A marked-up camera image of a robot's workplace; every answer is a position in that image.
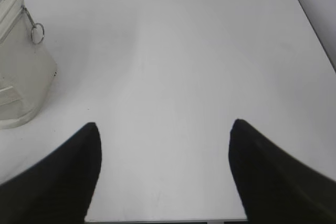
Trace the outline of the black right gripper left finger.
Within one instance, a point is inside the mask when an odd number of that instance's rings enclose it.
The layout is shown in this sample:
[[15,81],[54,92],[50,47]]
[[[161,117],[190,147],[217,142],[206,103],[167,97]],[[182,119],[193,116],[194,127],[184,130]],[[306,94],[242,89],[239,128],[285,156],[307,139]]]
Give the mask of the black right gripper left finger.
[[1,184],[1,223],[84,223],[101,163],[100,133],[90,122]]

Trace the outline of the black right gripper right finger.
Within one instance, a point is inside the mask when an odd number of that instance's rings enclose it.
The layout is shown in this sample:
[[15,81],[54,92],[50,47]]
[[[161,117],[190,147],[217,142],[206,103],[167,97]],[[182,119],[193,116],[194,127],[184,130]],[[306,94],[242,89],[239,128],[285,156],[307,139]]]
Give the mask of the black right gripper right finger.
[[248,223],[335,223],[335,181],[245,120],[232,126],[228,161]]

